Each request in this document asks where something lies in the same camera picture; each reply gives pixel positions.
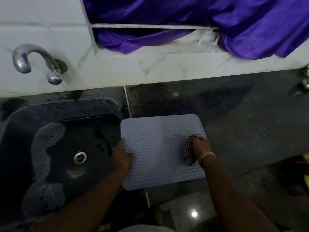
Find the faucet spout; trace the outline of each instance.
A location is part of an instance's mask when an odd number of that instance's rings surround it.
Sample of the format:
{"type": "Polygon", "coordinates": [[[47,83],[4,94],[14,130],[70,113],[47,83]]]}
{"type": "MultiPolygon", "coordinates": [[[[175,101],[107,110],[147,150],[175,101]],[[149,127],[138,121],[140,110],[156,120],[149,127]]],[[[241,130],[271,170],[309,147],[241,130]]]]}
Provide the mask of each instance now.
{"type": "Polygon", "coordinates": [[[47,67],[50,69],[50,72],[47,74],[48,82],[53,85],[59,85],[62,82],[61,68],[52,55],[41,46],[23,44],[16,47],[12,55],[16,70],[24,74],[31,72],[28,55],[32,52],[40,54],[44,58],[47,67]]]}

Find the hand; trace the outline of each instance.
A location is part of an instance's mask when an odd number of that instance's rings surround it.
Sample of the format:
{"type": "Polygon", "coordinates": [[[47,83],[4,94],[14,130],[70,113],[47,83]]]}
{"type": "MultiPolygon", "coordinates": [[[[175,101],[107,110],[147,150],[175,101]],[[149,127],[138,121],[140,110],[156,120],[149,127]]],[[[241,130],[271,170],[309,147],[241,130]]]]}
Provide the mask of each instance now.
{"type": "Polygon", "coordinates": [[[201,166],[202,159],[207,155],[214,155],[211,151],[211,144],[206,138],[196,138],[189,136],[189,142],[192,143],[193,150],[196,156],[196,161],[201,166]]]}
{"type": "Polygon", "coordinates": [[[126,175],[131,168],[133,156],[131,153],[125,152],[122,148],[123,143],[122,138],[112,150],[112,171],[120,171],[126,175]]]}

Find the person's left hand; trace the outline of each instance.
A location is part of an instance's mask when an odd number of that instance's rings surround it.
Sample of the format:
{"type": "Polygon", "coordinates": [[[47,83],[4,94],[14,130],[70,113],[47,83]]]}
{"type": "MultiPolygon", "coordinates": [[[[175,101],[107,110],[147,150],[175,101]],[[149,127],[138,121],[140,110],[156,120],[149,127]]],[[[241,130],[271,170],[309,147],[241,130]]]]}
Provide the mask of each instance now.
{"type": "Polygon", "coordinates": [[[122,148],[123,143],[122,138],[112,150],[112,171],[121,171],[126,175],[131,168],[133,156],[131,153],[125,152],[122,148]]]}

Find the checkered cloth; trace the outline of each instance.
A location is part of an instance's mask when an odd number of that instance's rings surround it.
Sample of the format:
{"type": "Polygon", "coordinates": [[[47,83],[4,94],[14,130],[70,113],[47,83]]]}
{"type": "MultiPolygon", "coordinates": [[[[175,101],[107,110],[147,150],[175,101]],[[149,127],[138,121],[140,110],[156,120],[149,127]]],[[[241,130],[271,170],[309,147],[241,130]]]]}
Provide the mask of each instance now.
{"type": "MultiPolygon", "coordinates": [[[[192,134],[190,137],[196,137],[201,139],[202,134],[192,134]]],[[[183,161],[189,165],[192,166],[195,164],[196,158],[195,153],[193,151],[193,146],[190,142],[187,142],[183,149],[183,161]]]]}

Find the sink drain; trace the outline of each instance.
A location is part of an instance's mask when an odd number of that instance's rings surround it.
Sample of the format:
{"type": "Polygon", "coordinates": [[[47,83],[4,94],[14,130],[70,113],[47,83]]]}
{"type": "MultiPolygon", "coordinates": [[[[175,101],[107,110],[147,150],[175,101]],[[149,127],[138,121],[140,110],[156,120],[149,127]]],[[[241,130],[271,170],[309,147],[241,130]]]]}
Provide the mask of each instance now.
{"type": "Polygon", "coordinates": [[[83,164],[87,159],[87,154],[85,152],[78,152],[74,158],[73,162],[77,165],[83,164]]]}

